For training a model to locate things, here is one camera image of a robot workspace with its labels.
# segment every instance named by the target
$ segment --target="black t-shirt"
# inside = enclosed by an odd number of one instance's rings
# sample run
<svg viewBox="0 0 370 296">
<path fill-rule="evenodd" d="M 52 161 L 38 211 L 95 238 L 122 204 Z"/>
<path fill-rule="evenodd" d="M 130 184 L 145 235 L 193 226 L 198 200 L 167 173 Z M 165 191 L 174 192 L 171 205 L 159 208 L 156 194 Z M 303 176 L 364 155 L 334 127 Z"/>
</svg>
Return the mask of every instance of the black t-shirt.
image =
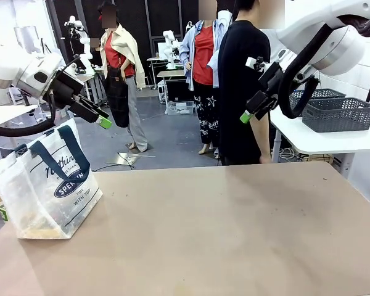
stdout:
<svg viewBox="0 0 370 296">
<path fill-rule="evenodd" d="M 223 37 L 218 58 L 220 153 L 233 162 L 258 163 L 261 153 L 251 126 L 240 121 L 247 101 L 260 90 L 261 73 L 245 66 L 248 57 L 269 62 L 270 42 L 249 21 L 236 21 Z"/>
</svg>

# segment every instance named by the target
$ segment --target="navy bag strap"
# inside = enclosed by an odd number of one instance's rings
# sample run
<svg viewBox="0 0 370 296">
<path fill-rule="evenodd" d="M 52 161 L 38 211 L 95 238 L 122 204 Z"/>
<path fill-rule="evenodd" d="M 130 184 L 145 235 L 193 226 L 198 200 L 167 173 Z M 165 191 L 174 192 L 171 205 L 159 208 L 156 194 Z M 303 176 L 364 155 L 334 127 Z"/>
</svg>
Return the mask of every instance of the navy bag strap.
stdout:
<svg viewBox="0 0 370 296">
<path fill-rule="evenodd" d="M 64 181 L 71 182 L 71 183 L 83 183 L 89 176 L 89 170 L 91 164 L 86 159 L 84 153 L 82 152 L 80 145 L 74 136 L 74 133 L 68 125 L 63 126 L 62 128 L 58 129 L 58 132 L 62 139 L 65 141 L 67 148 L 69 149 L 70 153 L 73 155 L 75 161 L 81 168 L 81 172 L 83 174 L 80 178 L 69 178 L 62 170 L 62 168 L 57 164 L 54 160 L 52 155 L 48 152 L 48 150 L 42 145 L 40 141 L 35 142 L 31 147 L 30 151 L 36 155 L 39 155 L 43 162 L 55 173 L 62 178 Z"/>
</svg>

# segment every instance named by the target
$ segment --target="denim shirt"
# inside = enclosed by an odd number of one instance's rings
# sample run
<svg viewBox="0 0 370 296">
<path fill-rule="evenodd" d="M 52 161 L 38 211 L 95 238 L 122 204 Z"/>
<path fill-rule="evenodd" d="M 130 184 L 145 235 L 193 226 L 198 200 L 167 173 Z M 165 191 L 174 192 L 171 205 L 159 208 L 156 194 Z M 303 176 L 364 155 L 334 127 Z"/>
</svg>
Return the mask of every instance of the denim shirt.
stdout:
<svg viewBox="0 0 370 296">
<path fill-rule="evenodd" d="M 219 87 L 218 79 L 218 54 L 221 46 L 223 36 L 229 28 L 229 23 L 231 21 L 232 13 L 227 10 L 222 10 L 218 12 L 218 20 L 213 22 L 213 40 L 214 40 L 214 54 L 208 63 L 208 66 L 213 70 L 213 87 Z M 194 27 L 192 27 L 185 35 L 179 47 L 179 59 L 184 66 L 184 74 L 186 77 L 186 82 L 189 83 L 189 89 L 194 90 L 193 87 L 193 67 L 191 70 L 186 69 L 186 64 L 190 62 L 193 65 L 193 60 L 195 57 L 195 38 L 202 31 L 204 21 L 198 21 Z"/>
</svg>

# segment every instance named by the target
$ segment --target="person in black shirt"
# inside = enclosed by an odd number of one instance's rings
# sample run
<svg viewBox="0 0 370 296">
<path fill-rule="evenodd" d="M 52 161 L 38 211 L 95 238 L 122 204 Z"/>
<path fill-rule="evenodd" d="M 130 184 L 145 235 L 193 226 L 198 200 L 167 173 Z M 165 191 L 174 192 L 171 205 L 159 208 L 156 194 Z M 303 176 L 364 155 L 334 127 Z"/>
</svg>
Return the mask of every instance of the person in black shirt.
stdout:
<svg viewBox="0 0 370 296">
<path fill-rule="evenodd" d="M 220 155 L 223 165 L 270 163 L 268 115 L 240 121 L 246 102 L 260 90 L 261 73 L 245 66 L 248 57 L 270 61 L 268 37 L 257 26 L 258 0 L 237 0 L 236 21 L 223 37 L 218 56 L 221 90 Z"/>
</svg>

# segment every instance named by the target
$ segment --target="star print pants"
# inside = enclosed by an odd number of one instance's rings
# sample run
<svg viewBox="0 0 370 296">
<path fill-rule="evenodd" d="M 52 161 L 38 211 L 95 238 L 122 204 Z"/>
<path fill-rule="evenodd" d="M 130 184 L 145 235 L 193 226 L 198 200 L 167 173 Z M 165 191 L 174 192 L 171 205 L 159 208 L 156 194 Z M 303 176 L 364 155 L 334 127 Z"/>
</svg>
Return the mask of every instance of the star print pants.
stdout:
<svg viewBox="0 0 370 296">
<path fill-rule="evenodd" d="M 204 85 L 194 81 L 194 102 L 199 116 L 200 134 L 203 144 L 219 144 L 218 118 L 219 89 L 212 85 Z"/>
</svg>

